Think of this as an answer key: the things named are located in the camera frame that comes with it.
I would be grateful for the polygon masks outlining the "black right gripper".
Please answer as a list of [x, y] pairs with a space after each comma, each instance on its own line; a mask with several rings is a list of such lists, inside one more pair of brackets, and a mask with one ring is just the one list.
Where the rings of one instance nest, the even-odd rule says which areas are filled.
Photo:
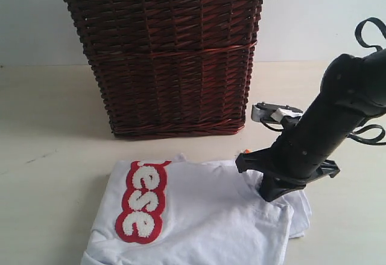
[[308, 183], [322, 177], [333, 178], [340, 172], [334, 161], [296, 144], [299, 119], [283, 117], [280, 121], [283, 131], [270, 148], [240, 153], [235, 160], [238, 173], [254, 170], [265, 174], [258, 193], [266, 202], [303, 190]]

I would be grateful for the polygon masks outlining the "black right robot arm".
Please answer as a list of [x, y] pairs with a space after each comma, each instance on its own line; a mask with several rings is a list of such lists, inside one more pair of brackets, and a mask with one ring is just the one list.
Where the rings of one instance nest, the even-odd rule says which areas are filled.
[[353, 131], [385, 115], [385, 51], [366, 57], [338, 56], [327, 67], [316, 99], [298, 122], [282, 118], [283, 132], [269, 148], [241, 153], [239, 173], [263, 174], [258, 193], [271, 202], [302, 190], [339, 168], [328, 160]]

